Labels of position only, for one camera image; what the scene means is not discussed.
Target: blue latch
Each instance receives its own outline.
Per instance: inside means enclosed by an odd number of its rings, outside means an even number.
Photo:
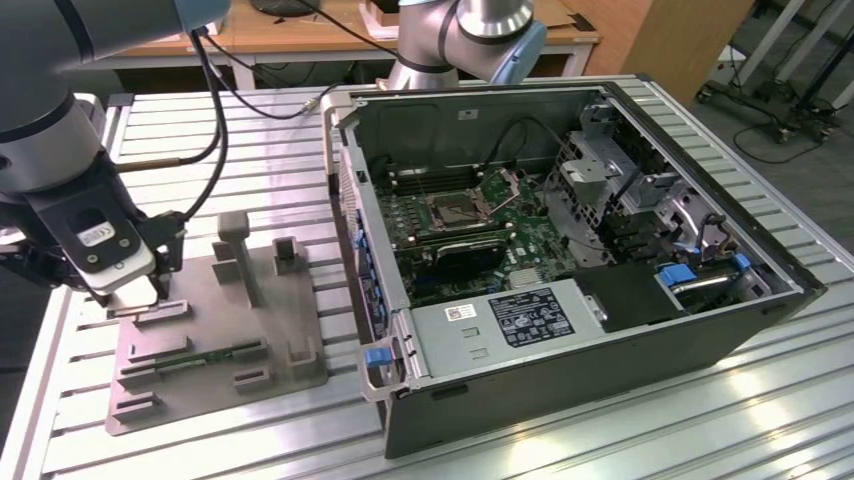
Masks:
[[[740,272],[744,272],[750,268],[750,259],[744,253],[737,253],[733,260],[736,261],[736,266],[738,267]]]
[[[371,348],[365,351],[365,364],[369,368],[382,367],[383,365],[391,365],[394,357],[391,355],[391,348]]]
[[[684,263],[678,265],[668,265],[662,268],[660,276],[668,287],[697,280],[697,274],[692,270],[692,267]]]

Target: floor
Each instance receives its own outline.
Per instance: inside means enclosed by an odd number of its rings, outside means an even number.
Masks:
[[[760,19],[748,19],[740,29],[734,44],[749,53],[758,45],[765,32],[776,19],[769,12]],[[784,56],[790,43],[805,32],[798,25],[790,25],[778,45],[772,50],[766,62],[773,66]],[[821,64],[830,57],[836,44],[822,41],[814,54],[804,63],[793,78],[796,88],[804,90]],[[752,80],[761,80],[772,67],[766,65]],[[854,56],[849,55],[837,70],[822,96],[834,98],[842,88],[854,79]],[[709,104],[696,105],[692,112],[712,128],[717,135],[732,144],[734,133],[742,128],[764,123],[765,118],[752,110],[736,105],[724,97]],[[825,145],[785,165],[765,165],[750,161],[754,168],[770,180],[781,192],[801,207],[821,227],[830,233],[842,246],[854,251],[854,108],[840,113],[846,132],[832,136]],[[814,146],[804,138],[793,139],[789,144],[777,145],[760,132],[744,137],[744,146],[750,152],[769,160],[778,160]],[[0,372],[4,368],[27,363],[32,352],[40,319],[44,313],[47,294],[20,282],[8,273],[0,271],[0,305],[3,305],[3,335],[0,337]],[[15,402],[23,374],[0,373],[0,446],[12,418]]]
[[[749,18],[745,21],[733,41],[742,52],[749,54],[753,51],[776,18],[777,12],[772,11],[762,18]],[[801,26],[790,24],[766,57],[768,65],[764,64],[764,68],[748,81],[748,89],[757,81],[769,78],[770,66],[780,62],[789,45],[805,32]],[[828,40],[817,45],[792,78],[798,91],[805,90],[836,48],[837,45]],[[853,79],[854,54],[849,53],[820,96],[828,100],[836,98]],[[696,104],[692,113],[732,147],[736,132],[766,122],[762,114],[737,105],[724,96],[716,96],[708,104]],[[766,165],[749,159],[746,155],[742,157],[842,246],[854,251],[854,106],[844,109],[837,115],[842,120],[842,129],[837,130],[821,148],[790,163]],[[793,138],[786,145],[778,145],[757,130],[740,137],[740,144],[753,155],[772,161],[778,161],[816,146],[806,138]]]

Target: aluminum extrusion table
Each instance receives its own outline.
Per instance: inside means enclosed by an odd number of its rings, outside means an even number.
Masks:
[[[118,325],[83,295],[52,298],[0,478],[419,479],[777,478],[854,472],[854,259],[657,85],[612,77],[830,290],[713,368],[409,457],[383,458],[377,408],[359,394],[357,328],[325,188],[321,115],[261,119],[225,98],[234,148],[190,225],[205,254],[215,214],[249,209],[263,244],[309,245],[331,379],[327,385],[120,437],[104,430]],[[293,111],[318,89],[255,91]],[[214,131],[207,94],[151,95],[108,111],[119,162],[186,155]],[[142,207],[182,209],[211,161],[127,175]]]

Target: wooden cabinet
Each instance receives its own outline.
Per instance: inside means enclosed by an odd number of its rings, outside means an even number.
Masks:
[[[648,73],[694,99],[753,0],[565,0],[602,35],[585,75]]]

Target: sticker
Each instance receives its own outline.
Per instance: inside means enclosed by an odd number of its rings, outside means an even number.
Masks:
[[[112,224],[110,222],[104,222],[78,234],[80,243],[83,243],[87,247],[100,245],[115,236],[116,229],[112,227]]]
[[[457,114],[458,120],[477,120],[478,119],[478,110],[461,110]]]
[[[446,308],[445,314],[449,317],[449,322],[455,322],[478,316],[475,306],[471,303],[469,305],[458,305],[457,307]]]
[[[514,348],[575,333],[551,288],[494,298],[490,307]]]

